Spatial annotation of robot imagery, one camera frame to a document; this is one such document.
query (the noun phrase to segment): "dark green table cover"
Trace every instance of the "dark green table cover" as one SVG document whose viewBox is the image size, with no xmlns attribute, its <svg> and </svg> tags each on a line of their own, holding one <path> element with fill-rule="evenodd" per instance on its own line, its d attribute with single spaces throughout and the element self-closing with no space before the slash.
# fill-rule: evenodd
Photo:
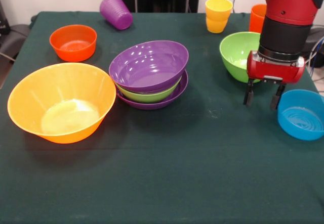
<svg viewBox="0 0 324 224">
<path fill-rule="evenodd" d="M 246 108 L 246 85 L 222 64 L 221 39 L 248 22 L 248 14 L 234 14 L 222 34 L 211 34 L 204 14 L 134 14 L 132 27 L 117 31 L 99 13 L 40 13 L 0 90 L 0 223 L 324 223 L 323 140 L 281 130 L 269 109 L 273 85 L 256 85 Z M 23 132 L 8 117 L 8 96 L 29 73 L 62 62 L 49 36 L 73 23 L 97 31 L 85 63 L 105 71 L 137 43 L 184 44 L 187 90 L 156 111 L 116 100 L 99 129 L 76 144 Z M 292 88 L 316 91 L 307 73 Z"/>
</svg>

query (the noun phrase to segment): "blue bowl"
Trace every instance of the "blue bowl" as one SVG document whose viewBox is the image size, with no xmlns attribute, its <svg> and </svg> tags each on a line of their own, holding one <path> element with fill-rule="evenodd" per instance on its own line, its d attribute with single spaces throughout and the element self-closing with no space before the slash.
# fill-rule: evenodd
<svg viewBox="0 0 324 224">
<path fill-rule="evenodd" d="M 289 135 L 304 141 L 324 136 L 323 97 L 308 90 L 284 93 L 278 105 L 278 122 Z"/>
</svg>

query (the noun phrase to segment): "orange cup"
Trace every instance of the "orange cup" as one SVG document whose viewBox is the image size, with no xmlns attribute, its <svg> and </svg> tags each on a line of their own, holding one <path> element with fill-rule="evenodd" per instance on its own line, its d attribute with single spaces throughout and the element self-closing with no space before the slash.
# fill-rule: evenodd
<svg viewBox="0 0 324 224">
<path fill-rule="evenodd" d="M 90 58 L 96 49 L 97 33 L 85 25 L 68 25 L 55 30 L 50 44 L 63 61 L 80 62 Z"/>
<path fill-rule="evenodd" d="M 267 12 L 266 4 L 257 4 L 252 7 L 250 15 L 250 32 L 261 33 L 265 14 Z"/>
</svg>

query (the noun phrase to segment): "green bowl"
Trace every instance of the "green bowl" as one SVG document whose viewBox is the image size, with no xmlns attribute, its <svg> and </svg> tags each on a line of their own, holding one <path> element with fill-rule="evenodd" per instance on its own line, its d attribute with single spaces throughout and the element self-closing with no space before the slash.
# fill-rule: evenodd
<svg viewBox="0 0 324 224">
<path fill-rule="evenodd" d="M 238 81 L 247 83 L 247 58 L 251 50 L 259 48 L 260 34 L 254 32 L 238 32 L 225 37 L 220 45 L 223 63 L 227 71 Z"/>
<path fill-rule="evenodd" d="M 137 93 L 126 90 L 125 88 L 121 87 L 117 83 L 116 83 L 116 86 L 126 98 L 129 98 L 130 100 L 133 100 L 138 103 L 151 104 L 151 103 L 160 102 L 163 99 L 165 99 L 167 96 L 169 96 L 174 91 L 174 89 L 176 89 L 180 80 L 181 80 L 181 77 L 179 78 L 177 83 L 174 84 L 171 88 L 164 90 L 162 92 L 156 93 L 156 94 L 137 94 Z"/>
</svg>

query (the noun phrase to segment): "cup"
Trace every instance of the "cup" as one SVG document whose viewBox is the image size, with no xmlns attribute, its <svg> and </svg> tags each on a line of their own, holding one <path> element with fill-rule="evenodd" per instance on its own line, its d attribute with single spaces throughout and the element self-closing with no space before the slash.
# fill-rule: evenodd
<svg viewBox="0 0 324 224">
<path fill-rule="evenodd" d="M 231 14 L 233 3 L 230 0 L 207 0 L 205 8 L 207 30 L 211 33 L 223 32 Z"/>
<path fill-rule="evenodd" d="M 265 14 L 267 12 L 266 4 L 257 4 L 252 7 L 250 15 L 249 31 L 261 33 Z"/>
<path fill-rule="evenodd" d="M 133 23 L 133 16 L 123 0 L 103 0 L 99 10 L 101 15 L 119 30 L 127 29 Z"/>
</svg>

